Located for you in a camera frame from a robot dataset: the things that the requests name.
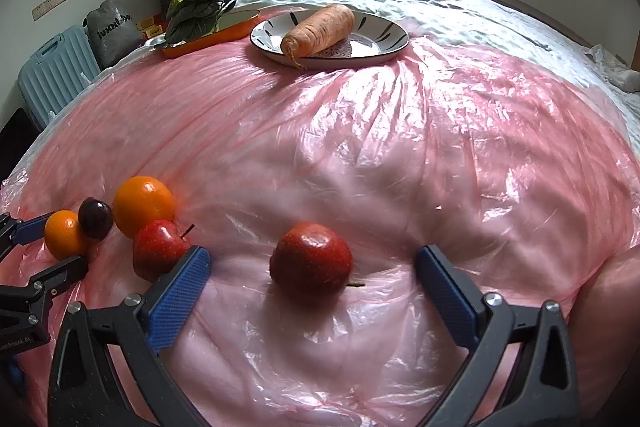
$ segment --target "electrical outlet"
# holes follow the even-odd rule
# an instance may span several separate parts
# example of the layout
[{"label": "electrical outlet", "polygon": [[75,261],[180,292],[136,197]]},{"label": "electrical outlet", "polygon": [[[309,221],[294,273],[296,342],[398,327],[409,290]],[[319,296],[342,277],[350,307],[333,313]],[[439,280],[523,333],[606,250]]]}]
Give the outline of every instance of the electrical outlet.
[{"label": "electrical outlet", "polygon": [[44,1],[44,3],[39,4],[38,6],[36,6],[31,11],[31,14],[33,15],[34,22],[37,21],[40,17],[42,17],[45,13],[50,12],[56,6],[59,6],[60,4],[62,4],[64,1],[66,1],[66,0],[46,0],[46,1]]}]

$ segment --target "small orange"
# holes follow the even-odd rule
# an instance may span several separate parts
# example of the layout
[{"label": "small orange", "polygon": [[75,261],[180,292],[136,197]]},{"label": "small orange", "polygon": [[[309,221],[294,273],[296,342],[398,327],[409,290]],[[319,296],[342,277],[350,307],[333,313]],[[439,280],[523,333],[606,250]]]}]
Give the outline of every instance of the small orange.
[{"label": "small orange", "polygon": [[47,219],[44,242],[58,261],[72,255],[85,255],[89,248],[89,240],[78,223],[78,214],[71,210],[59,210]]},{"label": "small orange", "polygon": [[129,178],[113,199],[113,220],[120,231],[132,239],[151,221],[171,221],[174,212],[174,198],[169,189],[149,176]]}]

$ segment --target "plastic wrap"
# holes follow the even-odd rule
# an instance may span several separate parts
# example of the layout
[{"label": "plastic wrap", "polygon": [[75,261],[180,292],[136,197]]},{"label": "plastic wrap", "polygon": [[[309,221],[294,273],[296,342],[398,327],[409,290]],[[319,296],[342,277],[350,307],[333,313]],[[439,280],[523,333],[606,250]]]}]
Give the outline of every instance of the plastic wrap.
[{"label": "plastic wrap", "polygon": [[600,74],[611,84],[625,92],[640,91],[640,72],[628,68],[602,44],[583,50],[585,55],[593,59]]},{"label": "plastic wrap", "polygon": [[524,58],[574,86],[597,86],[625,120],[632,148],[640,158],[640,96],[620,91],[602,76],[586,51],[545,23],[492,0],[238,0],[236,7],[275,5],[307,8],[331,3],[392,21],[413,18],[440,45],[481,44]]},{"label": "plastic wrap", "polygon": [[625,374],[640,338],[640,247],[607,261],[578,294],[569,321],[580,402],[594,416]]},{"label": "plastic wrap", "polygon": [[[137,174],[166,183],[178,225],[194,223],[193,242],[216,256],[161,354],[212,425],[413,426],[465,356],[415,283],[417,248],[438,244],[484,291],[556,299],[568,313],[639,230],[638,165],[584,92],[519,58],[426,38],[386,65],[332,73],[284,68],[247,39],[143,57],[57,123],[5,182],[1,208],[24,219],[77,210],[88,196],[112,201]],[[271,290],[270,254],[301,220],[340,234],[366,284],[329,314]],[[66,304],[143,292],[131,248],[111,230],[84,282],[55,299],[52,343],[20,356],[42,425]],[[16,248],[0,283],[24,285],[53,262],[42,241]]]}]

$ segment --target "white plate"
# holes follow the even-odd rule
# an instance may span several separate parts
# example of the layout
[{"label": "white plate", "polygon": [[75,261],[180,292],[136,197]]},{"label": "white plate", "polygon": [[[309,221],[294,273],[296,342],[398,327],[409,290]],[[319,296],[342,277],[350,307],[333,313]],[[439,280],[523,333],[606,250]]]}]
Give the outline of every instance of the white plate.
[{"label": "white plate", "polygon": [[[251,32],[251,42],[269,58],[293,66],[280,49],[280,42],[296,25],[318,10],[304,10],[278,15],[258,24]],[[353,12],[356,23],[346,39],[310,57],[298,58],[309,70],[365,68],[395,57],[409,43],[409,36],[396,23],[370,13]]]}]

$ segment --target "gray bag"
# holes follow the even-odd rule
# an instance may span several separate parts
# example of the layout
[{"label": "gray bag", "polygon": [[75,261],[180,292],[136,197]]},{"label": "gray bag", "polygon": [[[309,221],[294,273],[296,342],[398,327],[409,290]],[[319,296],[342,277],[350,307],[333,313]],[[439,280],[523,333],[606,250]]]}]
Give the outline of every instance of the gray bag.
[{"label": "gray bag", "polygon": [[131,15],[115,0],[106,0],[86,16],[89,44],[103,70],[143,44],[143,34]]}]

